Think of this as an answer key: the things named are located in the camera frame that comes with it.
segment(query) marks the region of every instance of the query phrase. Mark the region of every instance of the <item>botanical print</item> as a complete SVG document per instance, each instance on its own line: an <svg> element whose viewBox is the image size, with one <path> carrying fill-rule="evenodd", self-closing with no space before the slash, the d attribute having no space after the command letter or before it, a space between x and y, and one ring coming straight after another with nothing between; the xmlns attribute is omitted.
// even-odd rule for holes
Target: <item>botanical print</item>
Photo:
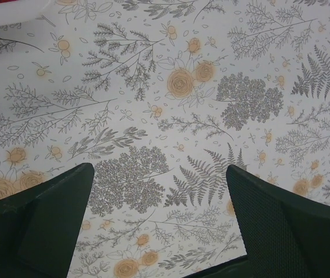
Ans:
<svg viewBox="0 0 330 278"><path fill-rule="evenodd" d="M312 97L316 95L318 98L324 92L324 98L330 92L330 53L326 49L322 50L317 45L314 46L316 57L308 55L308 62L310 68L306 68L302 63L303 75L298 75L298 81L294 83L292 94L305 94L307 97L309 93Z"/></svg>
<svg viewBox="0 0 330 278"><path fill-rule="evenodd" d="M153 58L154 46L162 40L151 41L148 35L126 29L118 23L98 24L94 32L94 43L99 47L99 52L89 51L84 67L97 67L85 72L82 78L84 84L95 83L95 90L105 90L111 86L110 74L114 73L123 77L126 87L136 91L135 100L144 100L145 91L149 89L148 80L150 72L155 72L156 64Z"/></svg>
<svg viewBox="0 0 330 278"><path fill-rule="evenodd" d="M330 206L330 0L56 0L0 26L0 200L81 163L68 278L245 255L231 164Z"/></svg>
<svg viewBox="0 0 330 278"><path fill-rule="evenodd" d="M278 8L275 13L271 13L264 4L253 0L247 4L245 13L249 17L249 32L241 27L234 27L228 32L237 59L251 57L257 60L264 56L271 46L280 49L286 43L290 43L294 50L299 52L313 33L311 24L315 19L303 18L303 10L297 5Z"/></svg>
<svg viewBox="0 0 330 278"><path fill-rule="evenodd" d="M197 200L199 205L202 205L202 201L206 196L208 203L211 204L216 193L221 200L227 191L227 184L224 181L224 176L228 166L234 164L244 170L247 168L242 158L242 149L240 149L236 159L229 143L228 148L229 154L227 159L223 158L219 153L205 149L205 152L211 156L213 165L211 163L205 164L205 162L201 160L196 160L188 156L187 160L194 171L187 170L183 166L180 166L180 171L186 180L182 181L175 175L173 176L177 189L170 188L171 194L166 196L165 206L172 206L174 204L177 206L180 204L186 206L188 197L193 206L195 205L195 200Z"/></svg>

